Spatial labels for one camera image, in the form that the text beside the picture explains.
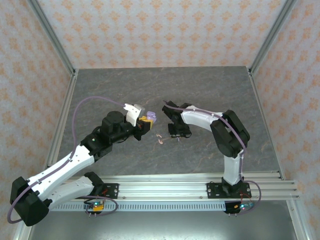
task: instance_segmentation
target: orange floral pattern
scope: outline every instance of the orange floral pattern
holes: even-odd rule
[[[285,0],[39,2],[73,66],[85,69],[249,67]]]
[[[298,1],[254,76],[279,161],[298,182],[314,236],[320,236],[319,13],[319,0]]]
[[[70,75],[26,0],[1,1],[0,16],[0,232],[13,239],[12,181],[43,169]]]

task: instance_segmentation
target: wall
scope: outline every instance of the wall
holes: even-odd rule
[[[254,76],[285,176],[320,236],[320,1],[298,0]]]
[[[73,66],[250,66],[285,0],[40,0]]]
[[[12,181],[43,169],[70,76],[26,0],[1,1],[0,16],[0,238],[9,240]]]

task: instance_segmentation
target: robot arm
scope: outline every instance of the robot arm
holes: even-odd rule
[[[169,101],[166,105],[162,108],[162,111],[172,120],[172,123],[168,124],[168,130],[172,138],[189,138],[191,136],[189,125],[196,125],[213,133],[217,147],[224,155],[222,182],[226,183],[225,187],[229,188],[226,191],[231,194],[232,186],[237,185],[242,179],[240,164],[244,150],[234,133],[226,128],[225,123],[219,117],[225,119],[231,125],[244,145],[247,146],[250,135],[237,115],[231,110],[224,113],[206,111],[188,103],[178,107],[172,101]]]
[[[70,159],[71,154],[68,154],[50,168],[28,180],[19,177],[13,181],[11,204],[22,191],[33,185],[14,206],[27,226],[41,221],[49,210],[59,204],[78,197],[97,196],[102,193],[104,183],[94,172],[88,172],[71,183],[61,184],[78,171],[110,153],[113,144],[124,142],[130,136],[134,136],[140,141],[142,135],[151,129],[152,121],[141,118],[144,111],[141,106],[126,104],[124,109],[128,111],[126,116],[119,111],[109,112],[102,120],[101,126],[96,127],[76,147],[72,159]]]

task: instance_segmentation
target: purple cable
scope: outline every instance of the purple cable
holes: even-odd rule
[[[104,212],[104,213],[100,213],[100,214],[97,214],[95,215],[96,217],[102,217],[102,216],[105,216],[105,215],[109,215],[109,214],[113,214],[119,207],[118,203],[112,199],[112,198],[109,198],[109,197],[105,197],[105,196],[81,196],[81,198],[83,199],[104,199],[104,200],[110,200],[111,202],[113,202],[115,204],[115,209],[111,210],[111,211],[107,211],[107,212]],[[94,204],[89,204],[86,208],[85,208],[85,213],[88,214],[90,216],[90,213],[88,212],[88,208],[93,206]]]
[[[243,162],[244,162],[243,158],[244,158],[244,154],[245,154],[247,148],[246,148],[244,142],[241,140],[240,136],[237,134],[236,130],[234,130],[234,128],[223,117],[221,117],[221,116],[219,116],[217,114],[214,114],[212,112],[209,112],[209,111],[206,111],[206,110],[202,110],[202,109],[180,108],[180,107],[169,106],[166,101],[164,101],[164,105],[169,109],[178,110],[178,111],[185,111],[185,112],[200,112],[200,113],[209,114],[211,116],[213,115],[214,117],[220,119],[231,130],[231,132],[233,132],[234,136],[236,137],[236,139],[238,139],[239,143],[242,146],[243,153],[240,156],[239,175],[240,175],[241,181],[243,181],[241,173],[242,173],[242,167],[243,167]],[[238,213],[237,215],[243,215],[243,214],[246,214],[248,212],[251,212],[253,209],[255,209],[257,207],[257,205],[259,205],[259,203],[261,201],[261,197],[262,197],[261,188],[259,187],[259,185],[255,181],[246,180],[246,181],[244,181],[244,183],[253,183],[253,184],[255,184],[257,186],[257,188],[259,190],[259,199],[256,202],[256,204],[252,208],[250,208],[248,211],[245,211],[243,213]]]
[[[103,97],[103,96],[89,96],[89,97],[86,97],[85,99],[83,99],[82,101],[80,101],[78,103],[78,105],[75,107],[75,110],[73,112],[73,116],[72,116],[72,123],[71,123],[71,129],[72,129],[72,136],[73,136],[73,149],[72,149],[72,152],[69,156],[69,158],[60,166],[58,167],[57,169],[53,170],[52,172],[49,172],[47,175],[39,178],[38,181],[35,181],[34,183],[32,183],[30,186],[28,186],[25,190],[23,190],[17,197],[16,199],[13,201],[13,203],[11,204],[10,208],[9,208],[9,211],[7,213],[7,221],[8,223],[10,224],[16,224],[16,223],[19,223],[22,221],[22,219],[18,219],[18,220],[11,220],[11,214],[12,214],[12,211],[14,210],[17,202],[22,198],[22,196],[24,194],[26,194],[26,192],[28,192],[31,188],[33,188],[35,185],[39,184],[40,182],[42,182],[43,180],[45,180],[46,178],[50,177],[51,175],[55,174],[56,172],[58,172],[59,170],[61,170],[64,166],[66,166],[70,160],[73,158],[73,156],[75,155],[75,152],[76,152],[76,148],[77,148],[77,134],[76,134],[76,130],[75,130],[75,121],[76,121],[76,115],[77,115],[77,111],[80,107],[80,105],[82,105],[84,102],[90,100],[90,99],[102,99],[102,100],[106,100],[106,101],[109,101],[111,103],[114,103],[116,105],[119,105],[121,107],[125,107],[126,105],[125,104],[122,104],[122,103],[119,103],[119,102],[116,102],[116,101],[113,101],[111,100],[110,98],[108,97]]]

